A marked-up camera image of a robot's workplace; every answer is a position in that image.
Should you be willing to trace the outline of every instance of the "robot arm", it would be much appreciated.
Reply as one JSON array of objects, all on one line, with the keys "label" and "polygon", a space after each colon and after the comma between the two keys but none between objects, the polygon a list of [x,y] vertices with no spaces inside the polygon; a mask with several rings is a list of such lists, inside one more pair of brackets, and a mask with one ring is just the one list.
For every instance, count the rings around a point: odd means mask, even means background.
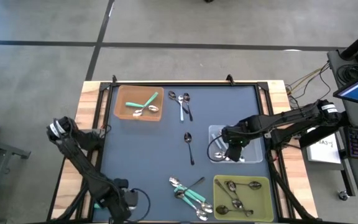
[{"label": "robot arm", "polygon": [[[285,129],[277,129],[277,127],[286,124],[292,125]],[[248,145],[250,140],[260,138],[264,135],[268,141],[266,159],[272,178],[281,186],[285,196],[289,199],[302,219],[317,220],[305,210],[285,184],[275,168],[271,151],[281,150],[293,136],[301,134],[309,128],[319,126],[319,128],[314,131],[302,136],[300,142],[303,147],[313,144],[319,139],[334,133],[340,126],[347,124],[346,114],[338,113],[333,103],[327,100],[318,100],[302,108],[272,116],[250,116],[239,121],[235,126],[226,126],[223,128],[222,138],[224,142],[229,144],[226,157],[237,162],[241,156],[242,148]]]},{"label": "robot arm", "polygon": [[49,140],[70,160],[83,176],[91,196],[102,207],[106,207],[115,223],[123,223],[131,216],[130,208],[137,205],[138,194],[126,190],[129,186],[126,179],[107,178],[98,172],[86,159],[81,149],[97,149],[103,145],[103,139],[95,133],[84,133],[78,129],[71,118],[54,120],[47,127]]},{"label": "robot arm", "polygon": [[[296,110],[290,110],[275,115],[253,115],[239,121],[235,126],[222,129],[223,141],[229,144],[226,156],[238,161],[241,150],[251,140],[267,135],[270,138],[272,150],[280,149],[297,134],[315,126],[335,126],[340,122],[341,114],[333,103],[318,100]],[[292,124],[285,129],[279,126]]]}]

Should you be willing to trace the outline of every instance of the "wooden table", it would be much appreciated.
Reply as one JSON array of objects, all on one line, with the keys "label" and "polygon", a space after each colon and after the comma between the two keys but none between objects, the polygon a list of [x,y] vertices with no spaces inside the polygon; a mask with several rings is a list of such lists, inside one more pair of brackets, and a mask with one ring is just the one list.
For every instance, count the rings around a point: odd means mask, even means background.
[{"label": "wooden table", "polygon": [[[186,83],[194,81],[166,81],[169,83]],[[227,81],[197,81],[197,82],[227,82]],[[288,102],[287,93],[285,91],[285,85],[282,80],[238,80],[238,83],[241,82],[267,82],[268,90],[270,93],[270,101],[272,102],[273,112],[281,113],[283,111],[290,110],[290,104]],[[80,129],[91,129],[96,102],[99,95],[100,84],[104,82],[84,82],[80,101],[78,103],[78,108],[75,116],[75,121]],[[139,81],[125,82],[126,84],[130,83],[140,83]],[[262,105],[264,108],[265,114],[268,114],[267,109],[267,98],[264,91],[260,91]],[[98,128],[102,125],[102,120],[104,118],[104,110],[106,108],[107,95],[103,95]],[[291,140],[290,144],[299,146],[298,141]],[[288,183],[291,191],[294,193],[295,197],[300,201],[302,206],[314,217],[317,217],[316,207],[314,205],[313,195],[311,193],[310,183],[308,175],[306,173],[305,163],[303,162],[302,153],[299,149],[294,147],[288,147],[282,151],[283,160],[285,163],[285,170],[287,172]],[[55,195],[55,201],[53,207],[51,207],[50,218],[57,218],[61,215],[71,201],[75,198],[76,194],[79,192],[81,187],[82,177],[76,171],[74,166],[69,160],[65,160],[62,167],[62,173],[60,176],[60,181],[57,186],[57,191]],[[288,218],[287,203],[284,193],[278,187],[278,192],[280,196],[280,203],[283,209],[283,217]],[[82,213],[82,217],[86,217],[88,214],[88,205],[90,202],[90,197],[87,195],[85,198],[85,205]]]}]

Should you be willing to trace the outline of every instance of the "concrete floor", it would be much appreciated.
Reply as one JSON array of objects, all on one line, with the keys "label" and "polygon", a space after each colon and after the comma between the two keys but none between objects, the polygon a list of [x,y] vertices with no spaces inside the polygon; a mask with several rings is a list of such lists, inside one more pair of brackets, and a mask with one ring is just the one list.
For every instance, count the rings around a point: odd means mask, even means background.
[{"label": "concrete floor", "polygon": [[[0,40],[96,42],[107,0],[0,0]],[[116,0],[105,42],[347,46],[358,37],[352,0]],[[93,47],[0,46],[0,141],[32,151],[13,159],[0,187],[0,219],[46,219],[62,161],[48,142],[52,118],[74,117]],[[325,52],[102,48],[93,80],[280,79],[321,67]],[[324,80],[336,89],[330,71]],[[300,98],[317,100],[316,79]],[[326,97],[343,110],[341,101]],[[337,199],[339,171],[306,162],[320,218],[358,223],[358,197]]]}]

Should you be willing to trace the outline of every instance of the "yellow-green tray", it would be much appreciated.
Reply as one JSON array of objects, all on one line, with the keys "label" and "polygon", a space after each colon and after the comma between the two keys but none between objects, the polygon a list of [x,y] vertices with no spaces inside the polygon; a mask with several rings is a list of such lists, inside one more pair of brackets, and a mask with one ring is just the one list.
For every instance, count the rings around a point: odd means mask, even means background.
[{"label": "yellow-green tray", "polygon": [[270,195],[270,184],[266,177],[251,177],[251,176],[231,176],[231,175],[216,175],[214,180],[218,179],[223,187],[235,198],[236,195],[231,192],[225,181],[232,180],[235,183],[248,184],[251,181],[258,181],[262,187],[257,190],[252,190],[246,185],[237,185],[237,194],[248,210],[253,210],[254,214],[246,217],[242,212],[229,212],[226,215],[220,215],[215,212],[218,205],[225,205],[230,210],[235,210],[231,203],[229,196],[224,191],[214,184],[214,215],[217,220],[231,220],[231,221],[253,221],[253,222],[272,222],[273,221],[273,207],[272,196]]}]

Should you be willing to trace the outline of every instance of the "utensil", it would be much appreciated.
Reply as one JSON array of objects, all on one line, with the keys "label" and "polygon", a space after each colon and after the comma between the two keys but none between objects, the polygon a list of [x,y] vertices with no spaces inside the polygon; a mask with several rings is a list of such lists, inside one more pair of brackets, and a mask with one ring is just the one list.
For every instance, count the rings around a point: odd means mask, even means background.
[{"label": "utensil", "polygon": [[[215,152],[214,157],[217,158],[217,159],[222,159],[223,157],[225,157],[225,152],[224,151]],[[228,157],[225,157],[224,160],[225,161],[230,161],[230,159]]]},{"label": "utensil", "polygon": [[227,183],[225,182],[225,184],[228,184],[228,182],[231,182],[234,185],[246,185],[249,188],[251,188],[252,190],[258,190],[258,189],[260,189],[262,187],[262,184],[260,182],[258,182],[258,181],[251,181],[248,184],[242,184],[242,183],[235,183],[235,182],[230,180],[230,181],[227,181]]},{"label": "utensil", "polygon": [[220,187],[231,198],[231,203],[233,204],[234,208],[243,209],[242,202],[238,198],[232,197],[231,194],[223,187],[223,185],[220,183],[220,181],[218,179],[215,179],[214,183],[218,187]]},{"label": "utensil", "polygon": [[184,93],[183,99],[184,99],[185,103],[187,104],[187,109],[189,110],[190,121],[193,121],[193,115],[191,115],[190,106],[189,106],[190,95],[188,93]]},{"label": "utensil", "polygon": [[[216,135],[215,134],[211,134],[211,137],[212,137],[212,139],[216,139]],[[218,141],[215,141],[215,144],[218,146],[218,148],[220,149],[220,150],[222,150],[222,146],[219,144],[219,142]]]},{"label": "utensil", "polygon": [[[230,210],[229,208],[227,208],[225,205],[219,205],[218,207],[215,208],[215,211],[218,212],[221,215],[225,215],[229,212],[242,212],[240,210]],[[253,210],[246,210],[249,215],[254,214]]]},{"label": "utensil", "polygon": [[[179,101],[177,100],[177,96],[176,96],[176,94],[175,94],[173,91],[169,91],[169,92],[168,92],[168,97],[169,97],[171,100],[175,100],[175,101],[180,105]],[[183,111],[184,111],[186,114],[189,114],[189,111],[188,111],[185,107],[182,106],[182,109],[183,109]]]},{"label": "utensil", "polygon": [[[133,106],[133,107],[137,107],[137,108],[143,108],[143,105],[137,104],[137,103],[131,103],[131,102],[126,102],[125,106]],[[160,109],[154,105],[149,105],[147,107],[148,110],[152,111],[152,112],[157,112]]]},{"label": "utensil", "polygon": [[190,147],[191,134],[190,134],[190,133],[185,133],[185,142],[186,142],[187,145],[189,146],[190,164],[193,166],[195,163],[194,163],[194,159],[193,159],[193,154],[191,153],[191,147]]},{"label": "utensil", "polygon": [[180,121],[183,121],[183,96],[180,95],[178,96],[178,101],[179,101],[179,104],[180,104]]},{"label": "utensil", "polygon": [[[169,182],[171,183],[172,186],[177,187],[177,188],[180,189],[180,190],[185,190],[185,189],[187,189],[185,186],[183,186],[183,185],[180,183],[179,179],[176,178],[176,177],[170,177],[170,178],[169,178]],[[200,200],[200,201],[202,201],[202,202],[205,202],[205,201],[206,201],[206,199],[205,199],[203,196],[201,196],[201,195],[199,195],[198,193],[192,191],[191,189],[189,189],[189,190],[186,191],[186,192],[187,192],[187,193],[191,193],[191,194],[194,195],[198,200]]]},{"label": "utensil", "polygon": [[201,205],[201,209],[204,211],[204,212],[207,212],[207,213],[213,213],[213,207],[212,205],[206,203],[206,202],[202,202],[200,200],[198,200],[194,195],[192,195],[190,192],[185,192],[185,195],[193,200],[195,200],[196,202],[198,202],[200,205]]},{"label": "utensil", "polygon": [[189,190],[191,187],[196,186],[197,184],[200,184],[200,183],[204,182],[204,180],[205,180],[205,177],[202,177],[199,180],[197,180],[194,184],[191,184],[190,187],[188,187],[187,189],[185,189],[185,190],[177,190],[175,192],[175,197],[176,198],[183,198],[185,196],[185,193],[186,193],[187,190]]},{"label": "utensil", "polygon": [[192,208],[194,208],[194,210],[196,210],[196,215],[200,220],[202,220],[202,221],[208,220],[208,214],[204,211],[201,211],[197,207],[195,207],[193,205],[193,203],[188,198],[183,197],[182,200],[184,200],[188,205],[190,205]]},{"label": "utensil", "polygon": [[133,116],[142,116],[144,108],[146,108],[156,97],[158,96],[158,92],[155,92],[149,100],[143,105],[143,108],[140,110],[135,110],[132,114]]},{"label": "utensil", "polygon": [[226,148],[226,150],[228,149],[228,146],[226,145],[226,143],[224,143],[222,137],[220,137],[220,138],[218,139],[218,141],[220,141],[220,142],[222,143],[222,145]]},{"label": "utensil", "polygon": [[[235,184],[233,181],[231,181],[231,180],[230,180],[230,181],[225,181],[225,184],[226,184],[226,186],[228,187],[228,189],[236,195],[237,198],[240,198],[239,195],[238,195],[237,192],[236,192],[237,186],[236,186],[236,184]],[[245,215],[246,215],[247,217],[248,217],[249,215],[252,215],[252,214],[249,214],[249,212],[247,212],[246,208],[244,208],[244,204],[243,204],[241,201],[240,201],[240,203],[241,203],[241,206],[239,205],[239,208],[240,208],[240,209],[243,209]]]}]

